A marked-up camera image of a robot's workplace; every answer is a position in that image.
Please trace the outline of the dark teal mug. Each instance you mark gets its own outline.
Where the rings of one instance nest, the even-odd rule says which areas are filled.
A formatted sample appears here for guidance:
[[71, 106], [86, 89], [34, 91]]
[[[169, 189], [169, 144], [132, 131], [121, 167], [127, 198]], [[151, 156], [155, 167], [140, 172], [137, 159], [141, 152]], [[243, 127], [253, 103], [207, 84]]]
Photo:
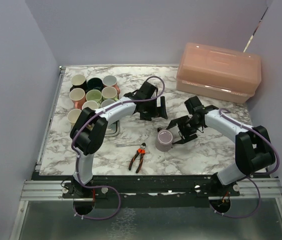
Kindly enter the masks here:
[[88, 91], [91, 90], [99, 90], [102, 91], [104, 88], [102, 79], [98, 77], [93, 77], [87, 80], [87, 89]]

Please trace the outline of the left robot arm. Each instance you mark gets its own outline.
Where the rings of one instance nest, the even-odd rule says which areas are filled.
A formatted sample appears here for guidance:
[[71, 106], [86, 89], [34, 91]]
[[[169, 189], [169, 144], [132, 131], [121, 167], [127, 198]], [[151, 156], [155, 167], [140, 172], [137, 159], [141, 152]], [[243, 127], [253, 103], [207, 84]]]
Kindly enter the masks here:
[[80, 197], [91, 193], [92, 165], [94, 154], [103, 144], [105, 133], [111, 124], [126, 116], [140, 114], [140, 119], [151, 121], [153, 118], [167, 119], [163, 92], [145, 80], [140, 89], [126, 93], [118, 101], [97, 110], [85, 108], [80, 113], [70, 132], [71, 148], [76, 152], [74, 191]]

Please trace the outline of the black mug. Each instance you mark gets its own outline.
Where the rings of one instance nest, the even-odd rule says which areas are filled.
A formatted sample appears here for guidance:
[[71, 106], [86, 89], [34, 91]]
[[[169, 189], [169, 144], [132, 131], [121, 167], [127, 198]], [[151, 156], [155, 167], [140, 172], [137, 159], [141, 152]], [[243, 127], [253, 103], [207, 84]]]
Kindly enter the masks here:
[[72, 91], [73, 89], [83, 89], [85, 92], [88, 91], [86, 77], [83, 74], [74, 75], [71, 78], [71, 84], [72, 87], [70, 88], [70, 91]]

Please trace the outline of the light green mug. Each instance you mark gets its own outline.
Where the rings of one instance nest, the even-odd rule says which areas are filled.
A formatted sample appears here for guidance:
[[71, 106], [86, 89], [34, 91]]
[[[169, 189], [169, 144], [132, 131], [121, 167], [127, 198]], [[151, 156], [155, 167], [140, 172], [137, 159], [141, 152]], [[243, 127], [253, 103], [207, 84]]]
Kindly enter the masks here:
[[103, 100], [114, 100], [115, 102], [119, 100], [118, 98], [118, 92], [117, 89], [115, 87], [112, 86], [106, 86], [103, 90], [102, 90], [102, 98]]

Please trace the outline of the yellow mug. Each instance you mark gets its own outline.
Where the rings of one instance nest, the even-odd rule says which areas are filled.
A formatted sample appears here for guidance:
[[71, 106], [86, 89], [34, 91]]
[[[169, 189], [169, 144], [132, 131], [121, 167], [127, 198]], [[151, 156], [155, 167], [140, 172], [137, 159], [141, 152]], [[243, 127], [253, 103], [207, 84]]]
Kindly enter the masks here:
[[81, 114], [81, 110], [80, 109], [72, 109], [69, 111], [69, 113], [67, 114], [67, 120], [70, 123], [71, 127], [74, 127], [76, 121], [78, 120], [79, 116]]

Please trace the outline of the mauve purple mug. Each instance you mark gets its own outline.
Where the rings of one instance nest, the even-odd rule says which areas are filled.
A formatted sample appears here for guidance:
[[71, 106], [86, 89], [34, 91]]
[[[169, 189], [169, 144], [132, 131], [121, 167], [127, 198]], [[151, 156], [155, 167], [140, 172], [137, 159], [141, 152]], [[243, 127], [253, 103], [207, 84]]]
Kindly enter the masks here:
[[172, 149], [173, 139], [173, 134], [169, 130], [159, 127], [157, 128], [155, 147], [161, 152], [167, 152]]

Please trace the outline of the lime green faceted mug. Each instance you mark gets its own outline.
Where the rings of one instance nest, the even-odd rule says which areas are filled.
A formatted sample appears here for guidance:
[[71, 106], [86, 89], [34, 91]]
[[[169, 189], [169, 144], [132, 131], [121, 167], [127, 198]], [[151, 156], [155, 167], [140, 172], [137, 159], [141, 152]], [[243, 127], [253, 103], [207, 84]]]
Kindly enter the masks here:
[[82, 110], [86, 109], [86, 108], [90, 108], [91, 110], [96, 110], [96, 109], [100, 108], [100, 105], [99, 105], [99, 103], [97, 103], [94, 100], [88, 100], [83, 104]]

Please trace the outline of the sage green mug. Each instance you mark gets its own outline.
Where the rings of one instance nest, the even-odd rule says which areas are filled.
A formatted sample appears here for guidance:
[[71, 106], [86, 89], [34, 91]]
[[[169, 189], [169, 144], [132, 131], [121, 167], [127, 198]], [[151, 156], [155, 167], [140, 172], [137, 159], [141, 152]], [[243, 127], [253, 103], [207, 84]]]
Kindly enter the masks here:
[[101, 104], [102, 101], [103, 101], [102, 93], [101, 93], [101, 91], [99, 91], [97, 89], [92, 89], [92, 90], [88, 91], [86, 93], [85, 97], [86, 97], [87, 101], [95, 101], [99, 104]]

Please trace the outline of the blue dotted mug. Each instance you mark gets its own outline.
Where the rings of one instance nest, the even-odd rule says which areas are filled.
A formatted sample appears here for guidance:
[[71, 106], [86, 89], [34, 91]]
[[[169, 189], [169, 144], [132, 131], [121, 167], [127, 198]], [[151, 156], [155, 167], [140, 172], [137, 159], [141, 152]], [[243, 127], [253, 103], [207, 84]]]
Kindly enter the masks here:
[[107, 107], [107, 106], [109, 106], [109, 105], [111, 105], [111, 104], [113, 104], [113, 103], [116, 103], [116, 101], [113, 100], [113, 99], [106, 99], [106, 100], [104, 100], [104, 101], [102, 102], [101, 107], [102, 107], [102, 108], [105, 108], [105, 107]]

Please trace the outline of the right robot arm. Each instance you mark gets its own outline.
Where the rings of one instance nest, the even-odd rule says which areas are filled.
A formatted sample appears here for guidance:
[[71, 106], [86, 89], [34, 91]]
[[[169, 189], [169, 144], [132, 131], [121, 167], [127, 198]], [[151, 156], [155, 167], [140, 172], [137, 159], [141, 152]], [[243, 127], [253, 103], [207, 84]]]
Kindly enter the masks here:
[[198, 97], [185, 101], [188, 115], [170, 121], [168, 129], [178, 127], [180, 140], [185, 144], [197, 138], [197, 132], [212, 128], [235, 144], [235, 162], [214, 174], [210, 183], [211, 192], [224, 194], [230, 184], [243, 180], [257, 171], [279, 163], [279, 155], [271, 144], [268, 131], [263, 126], [245, 125], [229, 117], [225, 108], [204, 106]]

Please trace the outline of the pink terracotta mug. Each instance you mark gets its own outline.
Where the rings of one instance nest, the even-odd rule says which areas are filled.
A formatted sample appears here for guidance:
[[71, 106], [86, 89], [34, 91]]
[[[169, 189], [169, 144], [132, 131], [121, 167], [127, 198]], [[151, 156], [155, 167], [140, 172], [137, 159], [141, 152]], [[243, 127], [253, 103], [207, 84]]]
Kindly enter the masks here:
[[120, 94], [120, 88], [117, 83], [117, 78], [113, 75], [108, 75], [102, 80], [104, 87], [114, 87], [117, 90], [117, 93]]

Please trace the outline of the pink and blue mug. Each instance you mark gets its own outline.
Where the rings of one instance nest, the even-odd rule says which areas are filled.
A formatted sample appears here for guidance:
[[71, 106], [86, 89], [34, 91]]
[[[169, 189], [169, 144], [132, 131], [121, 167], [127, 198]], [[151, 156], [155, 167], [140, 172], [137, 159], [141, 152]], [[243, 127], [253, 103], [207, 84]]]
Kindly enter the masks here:
[[86, 102], [85, 91], [81, 88], [75, 88], [71, 90], [69, 97], [76, 109], [82, 109], [83, 104]]

